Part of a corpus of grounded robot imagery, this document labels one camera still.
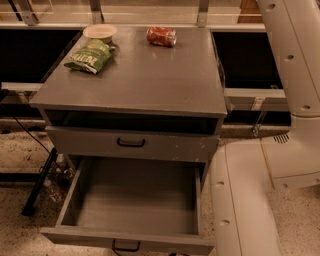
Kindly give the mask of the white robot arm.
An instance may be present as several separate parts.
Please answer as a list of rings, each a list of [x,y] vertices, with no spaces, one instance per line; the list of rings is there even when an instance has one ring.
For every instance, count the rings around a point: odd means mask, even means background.
[[[257,0],[291,114],[274,137],[222,146],[210,165],[216,256],[282,256],[267,194],[320,180],[319,0]]]

